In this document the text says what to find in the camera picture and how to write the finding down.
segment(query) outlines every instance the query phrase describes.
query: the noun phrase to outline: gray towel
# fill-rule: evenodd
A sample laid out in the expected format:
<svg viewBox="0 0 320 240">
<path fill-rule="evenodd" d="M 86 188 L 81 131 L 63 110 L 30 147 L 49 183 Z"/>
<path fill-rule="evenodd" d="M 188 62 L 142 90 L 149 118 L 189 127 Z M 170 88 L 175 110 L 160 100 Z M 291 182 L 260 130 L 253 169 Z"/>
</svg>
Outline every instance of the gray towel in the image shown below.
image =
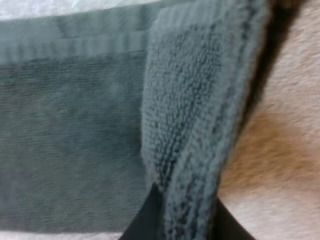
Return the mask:
<svg viewBox="0 0 320 240">
<path fill-rule="evenodd" d="M 123 231 L 145 165 L 165 238 L 205 239 L 268 19 L 264 0 L 163 0 L 1 22 L 0 229 Z"/>
<path fill-rule="evenodd" d="M 210 233 L 268 19 L 265 0 L 200 0 L 163 9 L 152 26 L 142 154 L 165 194 L 165 239 Z"/>
</svg>

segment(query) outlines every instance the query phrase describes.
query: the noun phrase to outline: white surface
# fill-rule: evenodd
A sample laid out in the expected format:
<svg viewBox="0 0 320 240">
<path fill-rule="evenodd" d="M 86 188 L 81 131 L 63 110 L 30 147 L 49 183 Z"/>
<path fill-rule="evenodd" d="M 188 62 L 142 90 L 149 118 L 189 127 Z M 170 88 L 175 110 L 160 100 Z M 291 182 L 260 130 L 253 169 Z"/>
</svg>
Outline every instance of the white surface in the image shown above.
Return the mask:
<svg viewBox="0 0 320 240">
<path fill-rule="evenodd" d="M 0 20 L 65 15 L 157 0 L 0 0 Z"/>
</svg>

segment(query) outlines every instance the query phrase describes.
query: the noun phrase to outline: towel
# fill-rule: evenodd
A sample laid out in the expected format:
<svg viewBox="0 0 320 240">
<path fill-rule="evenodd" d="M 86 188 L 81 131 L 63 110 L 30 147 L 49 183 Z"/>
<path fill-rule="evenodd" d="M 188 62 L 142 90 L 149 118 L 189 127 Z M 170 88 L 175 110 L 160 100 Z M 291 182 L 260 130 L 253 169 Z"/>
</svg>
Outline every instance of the towel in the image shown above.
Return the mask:
<svg viewBox="0 0 320 240">
<path fill-rule="evenodd" d="M 151 27 L 142 156 L 165 195 L 165 239 L 210 234 L 269 15 L 264 0 L 202 0 L 163 9 Z"/>
<path fill-rule="evenodd" d="M 2 22 L 0 228 L 121 231 L 145 166 L 164 238 L 206 239 L 269 19 L 264 0 L 163 0 Z"/>
</svg>

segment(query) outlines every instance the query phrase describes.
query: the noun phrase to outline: beige carpet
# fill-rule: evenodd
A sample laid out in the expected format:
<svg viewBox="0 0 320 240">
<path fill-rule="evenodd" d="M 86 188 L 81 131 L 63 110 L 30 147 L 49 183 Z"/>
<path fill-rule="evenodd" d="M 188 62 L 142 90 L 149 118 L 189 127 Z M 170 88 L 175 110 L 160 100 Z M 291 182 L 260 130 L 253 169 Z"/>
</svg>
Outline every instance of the beige carpet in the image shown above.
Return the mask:
<svg viewBox="0 0 320 240">
<path fill-rule="evenodd" d="M 258 240 L 320 240 L 320 0 L 292 26 L 220 196 Z"/>
</svg>

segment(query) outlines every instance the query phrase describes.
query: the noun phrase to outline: beige fabric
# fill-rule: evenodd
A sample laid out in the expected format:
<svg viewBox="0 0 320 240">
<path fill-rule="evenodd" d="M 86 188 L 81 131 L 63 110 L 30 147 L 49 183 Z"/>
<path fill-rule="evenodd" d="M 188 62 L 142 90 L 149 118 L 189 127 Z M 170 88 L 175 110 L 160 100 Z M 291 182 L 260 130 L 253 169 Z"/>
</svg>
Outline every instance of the beige fabric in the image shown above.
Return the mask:
<svg viewBox="0 0 320 240">
<path fill-rule="evenodd" d="M 320 0 L 292 26 L 220 196 L 258 240 L 320 239 Z"/>
</svg>

